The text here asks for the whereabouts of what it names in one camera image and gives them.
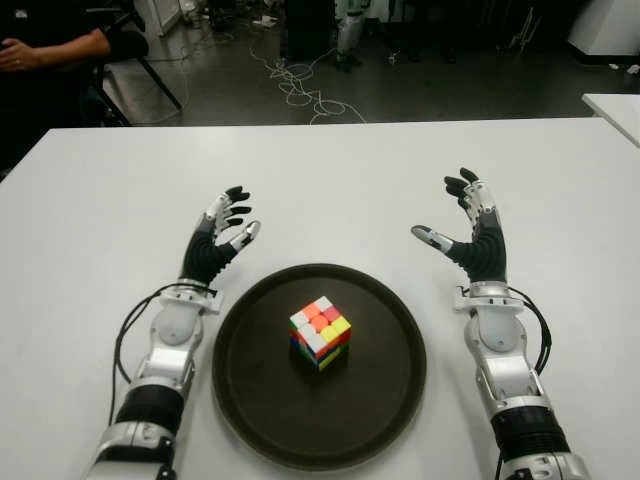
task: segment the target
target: white table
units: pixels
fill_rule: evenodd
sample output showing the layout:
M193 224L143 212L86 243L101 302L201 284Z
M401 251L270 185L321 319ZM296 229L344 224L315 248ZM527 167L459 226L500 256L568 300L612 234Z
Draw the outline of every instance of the white table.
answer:
M585 93L582 101L640 147L640 95Z
M180 478L305 478L228 430L214 409L210 361L234 302L264 276L308 262L381 280L413 313L428 349L414 426L378 459L333 478L493 478L497 449L463 341L466 318L452 311L465 276L409 233L424 223L467 238L466 217L442 184L461 165L490 182L510 282L550 323L543 381L570 445L594 479L633 478L639 160L599 118L50 132L0 184L3 478L80 476L105 428L124 314L174 280L202 210L240 183L263 230L214 283L227 301L200 350ZM151 318L125 345L129 368L146 352ZM523 321L534 357L538 326Z

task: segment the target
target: black cable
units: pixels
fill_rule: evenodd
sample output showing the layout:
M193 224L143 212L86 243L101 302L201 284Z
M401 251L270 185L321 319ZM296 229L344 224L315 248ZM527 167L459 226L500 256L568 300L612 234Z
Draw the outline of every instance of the black cable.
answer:
M551 330L549 329L549 325L542 315L542 312L538 309L536 304L531 300L526 293L521 292L518 289L513 287L508 287L512 292L516 292L524 299L524 306L533 312L533 314L538 318L538 322L540 322L540 353L538 354L538 360L536 361L535 371L538 375L542 374L544 367L547 365L547 361L549 360L549 355L551 355ZM496 475L494 480L500 480L500 472L502 470L502 452L498 456L498 464L496 465Z
M140 302L138 302L138 304L135 307L133 307L133 309L129 312L129 314L124 319L124 322L122 322L122 326L118 331L118 336L116 337L116 341L115 341L115 346L113 351L113 363L111 365L111 405L109 407L109 425L113 424L113 413L115 410L115 403L116 403L116 371L120 372L120 374L126 380L127 383L131 383L131 378L125 371L120 358L120 352L122 350L122 342L124 341L124 337L129 331L129 329L142 316L142 314L147 309L149 304L153 301L153 299L156 297L159 297L162 294L162 292L164 292L165 290L173 287L189 287L189 288L210 293L211 295L213 295L213 297L215 297L218 294L218 292L216 292L215 290L212 290L208 287L204 287L201 285L193 285L191 283L183 283L183 282L170 283L168 285L158 288L155 292L153 292L151 295L142 299Z
M502 470L502 452L498 456L498 466L496 467L496 476L494 480L500 480L500 471Z

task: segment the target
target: chair leg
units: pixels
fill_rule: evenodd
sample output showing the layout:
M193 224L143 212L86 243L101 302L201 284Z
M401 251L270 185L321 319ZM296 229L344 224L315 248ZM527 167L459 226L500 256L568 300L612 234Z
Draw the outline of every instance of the chair leg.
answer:
M171 90L169 90L169 88L165 85L165 83L162 81L162 79L160 78L158 73L153 69L153 67L149 65L149 62L147 62L142 57L139 57L138 61L140 62L140 65L142 65L144 69L147 71L149 76L153 78L156 84L160 87L160 90L162 90L164 94L169 98L169 100L171 100L171 103L173 103L178 110L182 110L182 105L180 105L180 102L178 101L178 99L173 95L173 93L171 93Z
M107 94L107 92L105 92L102 89L102 87L98 87L98 86L95 87L95 90L98 93L98 95L100 95L100 98L102 99L102 101L107 104L111 112L116 116L118 121L120 121L120 123L122 123L123 126L130 127L131 122L129 122L129 119L124 115L124 113L122 113L122 110L118 108L118 106L114 103L114 101L111 100L111 97Z

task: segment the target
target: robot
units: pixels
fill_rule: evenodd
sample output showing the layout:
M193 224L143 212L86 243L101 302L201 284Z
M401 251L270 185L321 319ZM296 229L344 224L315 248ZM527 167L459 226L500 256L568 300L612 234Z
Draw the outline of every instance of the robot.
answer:
M462 168L460 175L464 180L445 177L446 190L467 213L472 242L457 242L422 225L411 231L469 276L471 284L457 290L455 306L470 315L465 342L477 365L476 382L506 479L589 480L584 462L571 453L540 382L546 359L540 357L532 368L526 357L526 331L516 317L523 302L509 293L507 254L495 202L487 184L473 172Z
M456 308L470 315L465 340L477 364L476 382L504 461L506 480L590 480L582 459L569 449L540 382L546 359L539 358L532 368L526 358L526 331L516 317L523 302L510 295L495 202L487 184L474 173L461 169L460 174L464 180L445 178L446 190L467 213L472 242L454 241L422 225L411 231L469 276L469 288L458 290ZM260 223L250 223L226 243L218 245L216 240L227 228L242 223L238 216L251 209L234 204L248 198L242 187L234 187L216 199L191 237L178 282L156 292L164 309L153 320L150 351L131 379L115 420L110 418L86 480L177 478L172 468L176 434L195 374L194 353L202 340L202 318L217 313L222 301L209 284L256 238ZM116 360L113 368L115 375Z
M367 12L371 7L371 0L337 0L338 10L344 10L346 4L346 16L338 26L338 47L336 53L336 67L348 72L352 66L361 62L353 55L353 50L358 46Z
M227 228L242 223L238 215L251 208L233 205L248 198L242 187L231 188L202 215L178 282L162 293L164 309L151 326L151 349L131 379L115 421L109 420L87 480L177 478L172 468L176 434L195 375L193 358L202 340L202 319L217 313L222 302L220 292L210 290L209 284L256 238L260 223L251 222L226 243L215 242Z

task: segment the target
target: floor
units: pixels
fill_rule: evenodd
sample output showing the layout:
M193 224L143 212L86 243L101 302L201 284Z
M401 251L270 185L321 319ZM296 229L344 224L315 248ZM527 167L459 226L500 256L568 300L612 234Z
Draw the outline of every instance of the floor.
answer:
M640 93L640 76L582 65L567 52L465 49L457 63L446 64L437 51L426 50L419 63L401 57L390 65L381 39L367 35L359 50L361 67L344 73L321 60L302 83L306 91L320 90L325 100L349 105L325 103L320 106L345 111L316 115L315 101L288 105L279 84L285 90L290 86L282 85L282 77L269 78L265 65L251 56L253 50L275 64L277 27L259 29L240 19L228 33L213 34L204 22L200 29L179 24L164 38L151 31L147 38L148 58L184 108L176 111L135 62L112 65L107 90L136 125L351 123L361 121L359 115L366 122L580 117L592 114L580 100L585 92Z

